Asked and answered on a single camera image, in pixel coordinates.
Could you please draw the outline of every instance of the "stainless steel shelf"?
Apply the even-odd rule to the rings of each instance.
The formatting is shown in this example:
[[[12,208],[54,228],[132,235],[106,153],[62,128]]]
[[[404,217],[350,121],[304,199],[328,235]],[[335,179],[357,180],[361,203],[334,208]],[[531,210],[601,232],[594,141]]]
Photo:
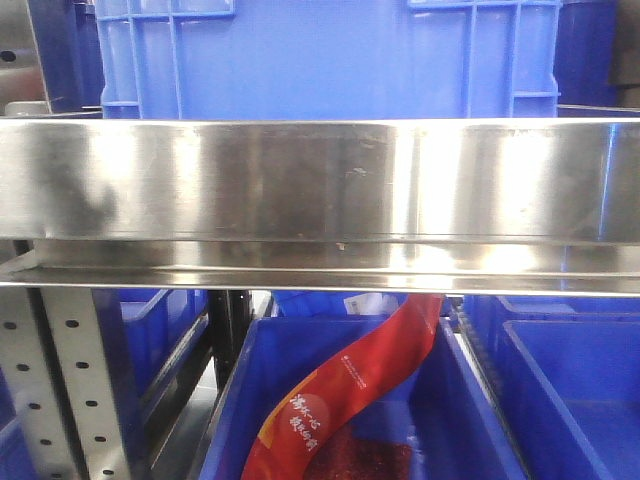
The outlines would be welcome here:
[[[640,295],[640,120],[2,120],[0,284]]]

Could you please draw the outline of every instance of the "metal frame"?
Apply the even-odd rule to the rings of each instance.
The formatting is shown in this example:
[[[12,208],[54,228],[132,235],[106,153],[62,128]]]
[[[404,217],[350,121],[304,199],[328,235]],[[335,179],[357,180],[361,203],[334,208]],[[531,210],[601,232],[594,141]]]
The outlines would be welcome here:
[[[0,242],[0,258],[15,254]],[[43,479],[86,480],[51,331],[37,290],[0,288],[0,366],[33,458]]]
[[[91,480],[150,478],[117,292],[42,289]]]
[[[4,120],[0,284],[640,295],[640,120]]]

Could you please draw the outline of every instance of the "red packaging bag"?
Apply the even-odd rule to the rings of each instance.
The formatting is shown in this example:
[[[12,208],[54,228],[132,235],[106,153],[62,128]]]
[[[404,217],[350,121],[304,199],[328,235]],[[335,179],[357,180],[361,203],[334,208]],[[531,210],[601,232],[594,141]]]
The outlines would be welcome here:
[[[327,440],[406,380],[433,347],[442,297],[414,294],[384,323],[324,362],[267,417],[242,480],[302,480]]]

